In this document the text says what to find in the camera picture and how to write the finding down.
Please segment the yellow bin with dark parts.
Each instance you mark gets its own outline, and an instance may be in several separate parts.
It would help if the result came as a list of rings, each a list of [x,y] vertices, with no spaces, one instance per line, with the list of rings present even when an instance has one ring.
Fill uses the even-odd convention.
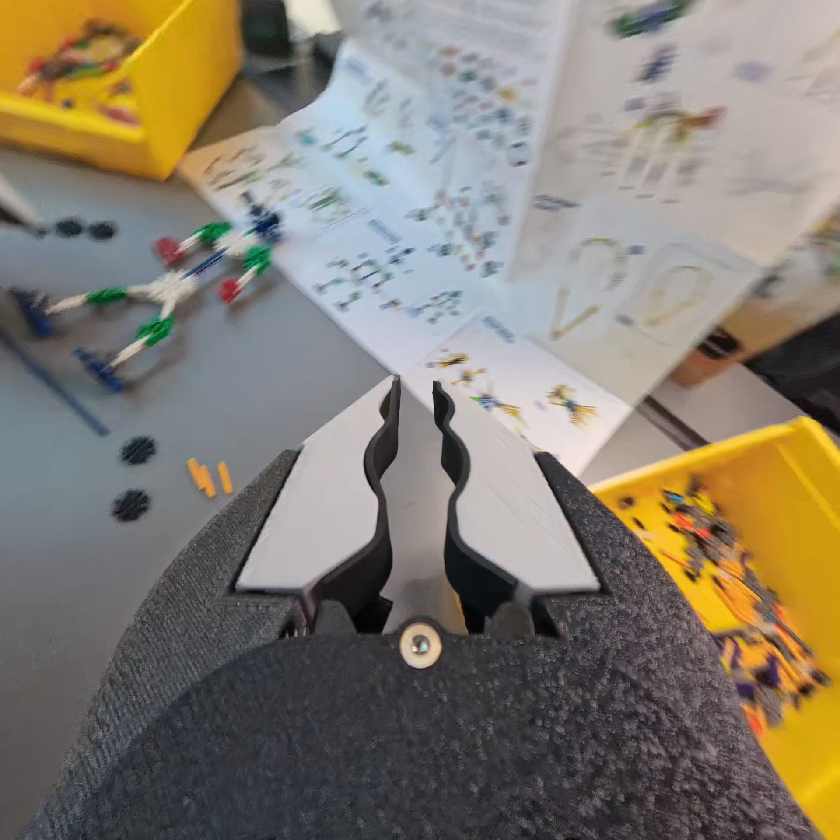
[[[801,417],[590,485],[614,512],[622,494],[679,490],[698,476],[737,526],[759,576],[833,681],[781,728],[756,736],[825,838],[839,836],[838,464],[832,439]]]

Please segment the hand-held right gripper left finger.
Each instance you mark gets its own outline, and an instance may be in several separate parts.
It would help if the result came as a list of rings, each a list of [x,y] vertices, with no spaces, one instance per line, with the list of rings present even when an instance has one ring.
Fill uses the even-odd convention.
[[[375,609],[393,565],[382,478],[397,451],[401,378],[386,377],[309,436],[270,503],[234,583],[237,593],[324,602],[351,619]]]

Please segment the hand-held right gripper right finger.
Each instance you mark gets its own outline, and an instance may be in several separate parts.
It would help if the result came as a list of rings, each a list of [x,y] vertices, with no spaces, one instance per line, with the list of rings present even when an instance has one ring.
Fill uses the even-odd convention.
[[[559,466],[452,385],[432,386],[441,465],[453,484],[444,568],[469,632],[508,603],[536,624],[543,599],[601,592],[591,552],[544,467]]]

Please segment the pile of small construction parts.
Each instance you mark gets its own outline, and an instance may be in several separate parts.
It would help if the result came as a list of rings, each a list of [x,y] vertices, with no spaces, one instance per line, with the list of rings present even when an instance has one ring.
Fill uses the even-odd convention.
[[[707,484],[622,494],[612,509],[677,583],[717,647],[753,734],[833,683]]]

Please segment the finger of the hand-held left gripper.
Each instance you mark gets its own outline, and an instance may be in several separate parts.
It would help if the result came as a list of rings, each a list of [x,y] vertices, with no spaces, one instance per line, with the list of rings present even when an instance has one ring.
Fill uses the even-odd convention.
[[[46,235],[44,220],[4,174],[1,174],[1,227],[22,228],[32,235]]]

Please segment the brown cardboard box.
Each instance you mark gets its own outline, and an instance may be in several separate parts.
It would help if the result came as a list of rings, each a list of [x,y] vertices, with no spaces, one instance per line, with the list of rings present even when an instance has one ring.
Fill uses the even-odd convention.
[[[778,268],[677,364],[668,382],[693,388],[801,332],[809,319],[810,270]]]

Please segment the thin blue rod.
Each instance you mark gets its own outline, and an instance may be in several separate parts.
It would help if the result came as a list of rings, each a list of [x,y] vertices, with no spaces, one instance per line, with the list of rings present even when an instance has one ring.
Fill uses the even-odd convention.
[[[75,417],[80,419],[95,435],[104,438],[110,435],[110,430],[97,419],[81,402],[76,399],[55,376],[32,353],[28,352],[12,334],[1,328],[1,344],[7,352],[23,365],[27,373],[41,383],[59,402],[69,409]]]

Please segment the colourful construction toy figure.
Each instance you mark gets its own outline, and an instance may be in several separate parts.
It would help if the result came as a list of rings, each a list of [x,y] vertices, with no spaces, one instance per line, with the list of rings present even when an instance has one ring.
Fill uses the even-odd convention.
[[[140,325],[133,341],[119,352],[102,355],[85,349],[75,351],[93,378],[111,392],[122,392],[126,386],[121,375],[123,367],[142,351],[169,338],[178,308],[197,294],[201,278],[210,269],[226,259],[241,265],[239,276],[225,279],[219,288],[219,297],[228,305],[270,266],[273,248],[282,236],[284,215],[258,203],[247,192],[242,197],[248,209],[248,225],[244,228],[215,222],[201,226],[183,240],[158,238],[154,248],[164,271],[150,282],[106,287],[55,300],[44,292],[23,288],[10,288],[8,294],[30,333],[39,339],[53,337],[58,316],[67,312],[131,301],[156,306],[155,317]]]

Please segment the folded paper instruction sheet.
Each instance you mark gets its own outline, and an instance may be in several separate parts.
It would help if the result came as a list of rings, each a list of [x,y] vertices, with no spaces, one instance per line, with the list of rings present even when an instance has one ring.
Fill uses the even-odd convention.
[[[187,155],[394,373],[583,466],[838,199],[838,2],[335,2],[307,107]]]

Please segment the yellow bin with red rods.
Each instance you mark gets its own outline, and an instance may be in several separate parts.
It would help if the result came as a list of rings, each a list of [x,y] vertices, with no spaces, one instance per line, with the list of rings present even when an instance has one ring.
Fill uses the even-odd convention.
[[[163,181],[235,79],[239,2],[2,2],[2,144]]]

